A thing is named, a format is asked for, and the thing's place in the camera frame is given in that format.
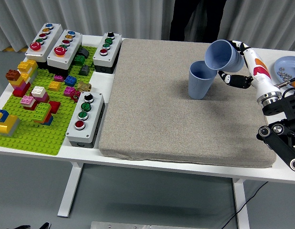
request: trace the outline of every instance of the person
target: person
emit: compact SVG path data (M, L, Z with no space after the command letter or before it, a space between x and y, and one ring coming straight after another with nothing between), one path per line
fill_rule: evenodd
M175 0L170 41L184 41L184 29L200 0ZM206 0L207 25L202 42L217 40L226 0Z

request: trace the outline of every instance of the blue plastic cup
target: blue plastic cup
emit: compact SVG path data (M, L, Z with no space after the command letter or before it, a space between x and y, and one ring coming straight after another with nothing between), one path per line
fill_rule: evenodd
M206 66L213 70L235 73L241 70L244 59L226 40L217 40L210 44L204 55Z
M189 73L189 96L192 99L204 98L216 75L217 71L208 68L204 61L192 63Z

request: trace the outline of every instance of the green lego baseplate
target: green lego baseplate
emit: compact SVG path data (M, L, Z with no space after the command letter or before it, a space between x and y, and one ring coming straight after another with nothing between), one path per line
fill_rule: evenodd
M69 75L76 77L77 83L80 81L89 83L94 71L92 58L96 48L82 47L89 51L89 57L83 64L89 66L89 74L88 76L78 75L81 66L71 65ZM60 102L61 106L56 114L52 114L53 121L51 125L42 125L33 121L35 111L25 110L20 104L21 98L11 95L3 110L7 110L11 115L17 115L20 119L20 124L11 137L0 135L0 146L55 156L58 154L65 139L65 133L76 103L70 97L64 96L63 92L66 88L64 83L61 83L61 88L57 92L48 89L50 82L54 80L55 74L49 73L46 69L38 68L37 71L38 75L26 95L29 95L35 86L44 87L50 97L49 101Z

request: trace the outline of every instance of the blue plate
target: blue plate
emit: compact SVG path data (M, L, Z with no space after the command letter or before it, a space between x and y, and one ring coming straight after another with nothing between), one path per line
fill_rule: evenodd
M292 78L295 78L295 56L284 56L279 58L275 62L275 75L274 77L280 82L284 82L284 79L278 74L280 68L283 67L284 70L282 72L287 73L287 75L291 75Z

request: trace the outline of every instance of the curtain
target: curtain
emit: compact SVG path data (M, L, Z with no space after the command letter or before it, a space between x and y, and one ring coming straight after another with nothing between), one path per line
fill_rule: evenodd
M202 39L205 1L185 29L186 41ZM29 46L46 22L86 35L168 40L173 8L173 0L0 0L0 50ZM295 0L227 0L218 38L295 51Z

